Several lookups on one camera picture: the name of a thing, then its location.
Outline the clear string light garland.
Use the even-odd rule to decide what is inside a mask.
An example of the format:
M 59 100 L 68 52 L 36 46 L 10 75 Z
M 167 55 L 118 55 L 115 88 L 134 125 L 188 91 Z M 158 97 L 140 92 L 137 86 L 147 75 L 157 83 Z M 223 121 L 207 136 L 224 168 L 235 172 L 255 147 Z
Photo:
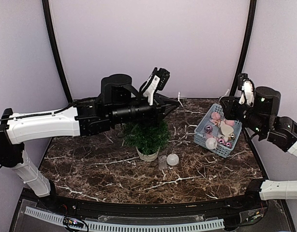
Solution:
M 169 131 L 171 133 L 169 145 L 159 159 L 162 170 L 181 168 L 187 170 L 191 167 L 227 170 L 232 173 L 233 167 L 228 160 L 196 144 L 194 130 L 208 112 L 210 107 L 217 103 L 217 99 L 175 99 L 180 106 L 167 116 Z

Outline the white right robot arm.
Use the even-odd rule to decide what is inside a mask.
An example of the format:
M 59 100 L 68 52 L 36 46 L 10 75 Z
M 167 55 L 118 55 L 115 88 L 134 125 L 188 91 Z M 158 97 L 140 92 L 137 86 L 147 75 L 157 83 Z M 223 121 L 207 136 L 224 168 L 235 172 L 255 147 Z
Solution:
M 259 153 L 267 177 L 249 182 L 240 205 L 252 209 L 260 201 L 297 201 L 297 123 L 280 116 L 281 94 L 270 87 L 256 87 L 254 102 L 240 103 L 246 94 L 219 100 L 227 120 L 239 121 Z

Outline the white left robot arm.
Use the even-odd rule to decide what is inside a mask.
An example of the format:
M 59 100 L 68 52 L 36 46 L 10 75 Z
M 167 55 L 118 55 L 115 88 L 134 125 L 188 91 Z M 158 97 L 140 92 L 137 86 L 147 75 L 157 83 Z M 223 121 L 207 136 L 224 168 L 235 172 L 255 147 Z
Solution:
M 31 162 L 24 143 L 30 140 L 71 136 L 93 136 L 125 123 L 163 120 L 179 105 L 160 94 L 169 71 L 155 68 L 140 89 L 126 74 L 113 74 L 101 81 L 97 97 L 75 100 L 66 107 L 30 114 L 4 110 L 0 119 L 0 165 L 12 169 L 52 211 L 62 207 L 55 185 Z

